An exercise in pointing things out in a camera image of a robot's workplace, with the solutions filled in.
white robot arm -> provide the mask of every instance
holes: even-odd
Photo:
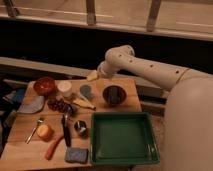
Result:
[[[106,52],[105,61],[98,67],[98,75],[112,77],[119,70],[127,70],[170,91],[178,82],[193,77],[212,77],[194,69],[145,60],[134,57],[131,46],[111,48]]]
[[[127,70],[170,91],[165,109],[164,171],[213,170],[211,74],[134,57],[131,46],[111,48],[99,77]]]

knife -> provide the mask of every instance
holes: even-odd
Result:
[[[61,123],[63,127],[63,132],[64,132],[64,139],[67,147],[71,146],[71,135],[70,135],[70,130],[68,127],[68,115],[65,114],[62,116]]]

dark background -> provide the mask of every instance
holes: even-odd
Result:
[[[0,56],[96,69],[105,52],[131,45],[137,57],[213,74],[213,42],[0,20]]]

green plastic tray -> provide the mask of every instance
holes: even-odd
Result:
[[[92,165],[137,165],[159,162],[149,114],[96,112],[91,124]]]

apple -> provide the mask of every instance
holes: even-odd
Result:
[[[37,132],[38,137],[41,138],[41,140],[43,140],[43,141],[50,140],[50,138],[53,134],[53,130],[52,130],[51,126],[48,124],[39,125],[36,132]]]

